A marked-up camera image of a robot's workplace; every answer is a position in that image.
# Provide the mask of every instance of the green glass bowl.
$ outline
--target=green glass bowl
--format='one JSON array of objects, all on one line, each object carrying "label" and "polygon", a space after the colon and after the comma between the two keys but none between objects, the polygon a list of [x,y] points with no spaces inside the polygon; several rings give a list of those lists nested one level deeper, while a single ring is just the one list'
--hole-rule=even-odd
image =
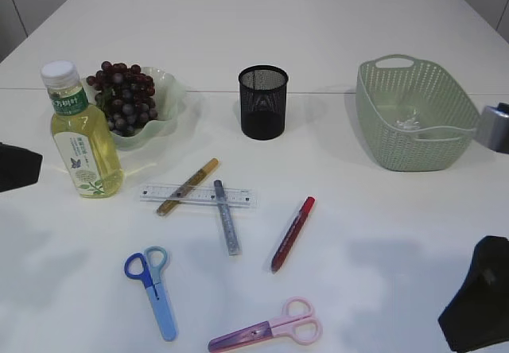
[{"label": "green glass bowl", "polygon": [[[150,138],[170,134],[177,126],[178,102],[185,96],[184,87],[175,77],[155,67],[143,67],[142,72],[152,76],[156,89],[153,96],[156,102],[157,120],[150,120],[141,129],[136,129],[132,137],[122,137],[111,132],[117,149],[129,150],[143,146]],[[81,80],[88,101],[95,103],[98,93],[89,86],[85,79]]]}]

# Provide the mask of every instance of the gold marker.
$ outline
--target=gold marker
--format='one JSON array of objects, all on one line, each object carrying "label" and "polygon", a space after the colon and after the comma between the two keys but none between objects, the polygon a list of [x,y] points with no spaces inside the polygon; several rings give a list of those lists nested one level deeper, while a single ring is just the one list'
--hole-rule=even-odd
[{"label": "gold marker", "polygon": [[[185,183],[180,186],[171,196],[186,196],[188,192],[193,189],[193,186],[198,185],[204,178],[219,164],[217,158],[212,158],[203,168],[198,170],[194,175],[189,178]],[[156,213],[160,216],[168,214],[172,208],[180,203],[179,200],[165,200]]]}]

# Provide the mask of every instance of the pink scissors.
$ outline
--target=pink scissors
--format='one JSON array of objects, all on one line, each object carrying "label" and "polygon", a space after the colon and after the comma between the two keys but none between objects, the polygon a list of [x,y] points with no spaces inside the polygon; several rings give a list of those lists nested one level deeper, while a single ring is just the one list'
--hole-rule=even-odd
[{"label": "pink scissors", "polygon": [[[289,307],[294,302],[304,304],[307,307],[307,311],[299,315],[291,316],[289,314]],[[291,337],[293,341],[300,345],[310,345],[321,336],[321,323],[314,314],[315,309],[309,301],[303,297],[292,297],[283,305],[282,316],[213,339],[208,343],[208,351],[211,353],[229,351],[237,347],[244,347],[253,343],[265,341],[266,339],[282,336]],[[303,339],[297,334],[296,329],[306,324],[314,324],[315,333],[310,338]]]}]

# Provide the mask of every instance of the marker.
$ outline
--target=marker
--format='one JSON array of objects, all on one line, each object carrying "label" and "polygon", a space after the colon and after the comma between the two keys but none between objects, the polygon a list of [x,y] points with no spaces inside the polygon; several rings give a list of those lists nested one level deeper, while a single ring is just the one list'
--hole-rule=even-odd
[{"label": "marker", "polygon": [[[185,183],[180,186],[175,192],[173,192],[172,196],[186,196],[188,192],[193,189],[193,186],[199,184],[205,177],[219,164],[217,158],[212,158],[203,168],[198,170],[194,175],[189,178]],[[160,216],[164,216],[168,214],[172,208],[177,206],[180,203],[178,200],[165,200],[161,206],[159,206],[156,210],[156,213]]]},{"label": "marker", "polygon": [[233,219],[230,214],[230,206],[226,203],[226,195],[224,194],[223,183],[220,180],[214,181],[214,189],[216,190],[216,200],[221,201],[217,207],[220,210],[221,223],[223,224],[224,238],[226,239],[226,245],[228,247],[228,254],[238,255],[240,254],[239,240],[235,233],[235,227],[233,226]]},{"label": "marker", "polygon": [[285,238],[279,245],[276,254],[272,258],[272,263],[270,264],[272,273],[278,272],[278,270],[285,262],[285,259],[288,256],[288,253],[292,248],[295,239],[297,239],[299,232],[301,232],[302,226],[304,226],[304,222],[308,218],[309,212],[311,211],[314,203],[315,199],[312,196],[308,196],[308,199],[305,200],[301,210],[299,210],[298,215],[295,217],[292,225],[289,227],[288,232],[286,232]]}]

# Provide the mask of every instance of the table surface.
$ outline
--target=table surface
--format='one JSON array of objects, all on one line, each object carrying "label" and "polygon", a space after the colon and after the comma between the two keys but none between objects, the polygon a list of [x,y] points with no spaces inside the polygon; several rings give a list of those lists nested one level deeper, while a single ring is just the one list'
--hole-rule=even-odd
[{"label": "table surface", "polygon": [[[2,141],[44,155],[37,184],[0,194],[0,351],[206,351],[293,296],[314,304],[321,340],[245,351],[449,351],[437,317],[475,244],[507,233],[508,157],[473,142],[441,172],[374,163],[345,92],[355,90],[359,63],[394,52],[442,64],[482,94],[472,95],[479,108],[509,100],[509,46],[462,0],[65,3],[0,64]],[[83,75],[105,59],[154,65],[194,91],[173,133],[119,153],[126,179],[110,199],[76,195],[49,135],[38,70],[59,58]],[[284,68],[289,91],[307,92],[289,95],[286,131],[269,142],[242,134],[239,94],[226,92],[258,63]],[[182,183],[211,157],[220,166],[204,184],[258,193],[256,209],[233,211],[237,258],[227,256],[216,208],[181,205],[160,218],[138,200],[139,185]],[[306,196],[315,208],[273,275],[272,255]],[[152,245],[170,252],[163,280],[180,333],[172,343],[122,270]]]},{"label": "table surface", "polygon": [[[473,142],[445,171],[387,171],[364,149],[354,95],[290,95],[285,133],[257,142],[240,130],[238,94],[189,93],[173,133],[120,153],[121,192],[83,200],[49,136],[45,91],[0,93],[3,141],[44,155],[37,184],[0,194],[5,353],[206,351],[210,339],[276,316],[293,296],[314,304],[323,337],[311,347],[283,338],[245,351],[447,352],[437,318],[473,247],[507,234],[508,156]],[[509,100],[472,98],[479,108]],[[181,183],[211,157],[220,166],[204,184],[221,179],[258,193],[256,209],[233,210],[237,258],[227,256],[216,208],[182,204],[161,218],[156,204],[138,200],[140,184]],[[306,196],[315,208],[272,274],[272,254]],[[172,343],[141,283],[122,270],[152,245],[170,252],[163,282],[180,331]]]},{"label": "table surface", "polygon": [[359,64],[391,53],[433,60],[467,93],[509,93],[509,46],[463,0],[68,0],[0,64],[0,87],[42,87],[39,70],[102,60],[173,73],[192,91],[238,91],[253,64],[290,92],[353,92]]}]

